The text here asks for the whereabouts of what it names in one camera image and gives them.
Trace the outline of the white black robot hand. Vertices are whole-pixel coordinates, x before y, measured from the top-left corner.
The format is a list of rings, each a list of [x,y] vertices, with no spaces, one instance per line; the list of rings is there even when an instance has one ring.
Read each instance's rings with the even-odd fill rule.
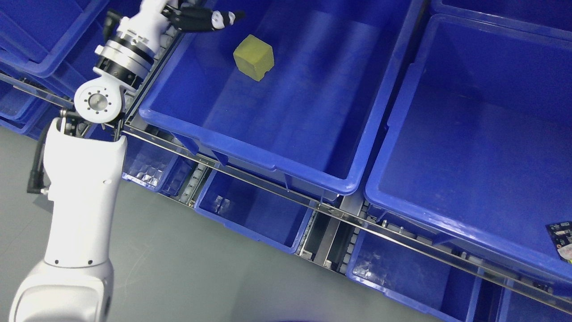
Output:
[[[130,44],[157,52],[160,39],[169,27],[184,33],[223,30],[245,18],[243,11],[226,12],[203,6],[180,6],[177,0],[143,0],[133,17],[121,18],[117,34]]]

